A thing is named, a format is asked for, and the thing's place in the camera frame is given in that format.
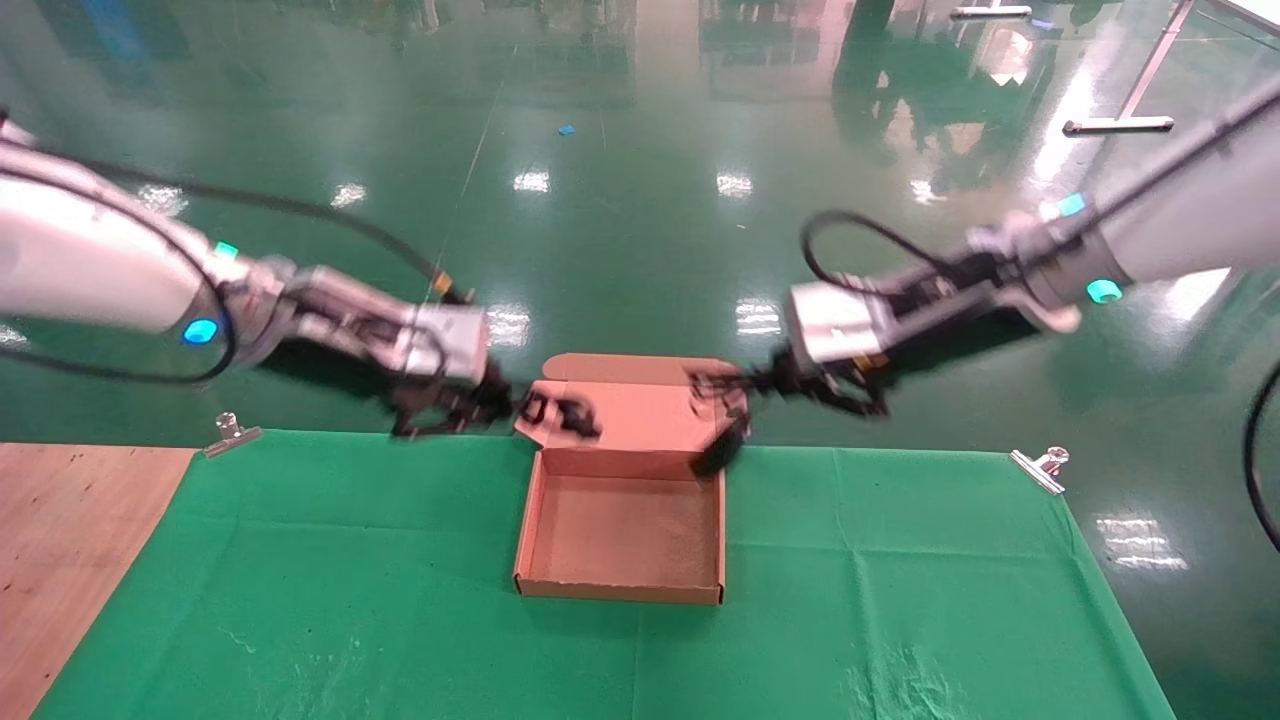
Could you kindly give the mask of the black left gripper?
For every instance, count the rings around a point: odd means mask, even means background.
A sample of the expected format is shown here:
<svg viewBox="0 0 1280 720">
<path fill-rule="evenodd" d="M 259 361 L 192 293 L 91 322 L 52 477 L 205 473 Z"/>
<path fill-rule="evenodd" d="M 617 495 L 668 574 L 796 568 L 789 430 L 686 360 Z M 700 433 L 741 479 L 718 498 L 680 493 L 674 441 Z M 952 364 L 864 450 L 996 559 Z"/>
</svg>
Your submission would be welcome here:
<svg viewBox="0 0 1280 720">
<path fill-rule="evenodd" d="M 408 378 L 390 383 L 390 437 L 424 439 L 456 436 L 476 419 L 489 425 L 508 419 L 541 421 L 541 395 L 532 386 L 513 387 L 495 360 L 486 360 L 477 383 Z"/>
</svg>

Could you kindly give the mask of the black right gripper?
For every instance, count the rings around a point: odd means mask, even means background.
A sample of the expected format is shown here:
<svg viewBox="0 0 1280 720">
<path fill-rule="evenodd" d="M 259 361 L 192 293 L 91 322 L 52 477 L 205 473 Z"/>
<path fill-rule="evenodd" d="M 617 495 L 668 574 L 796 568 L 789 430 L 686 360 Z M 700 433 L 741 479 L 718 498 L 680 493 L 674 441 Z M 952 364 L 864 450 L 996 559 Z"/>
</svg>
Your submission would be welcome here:
<svg viewBox="0 0 1280 720">
<path fill-rule="evenodd" d="M 1012 311 L 987 279 L 963 288 L 934 266 L 867 278 L 813 263 L 785 304 L 786 341 L 772 366 L 690 372 L 692 396 L 801 397 L 854 416 L 888 416 L 888 393 L 1012 338 Z"/>
</svg>

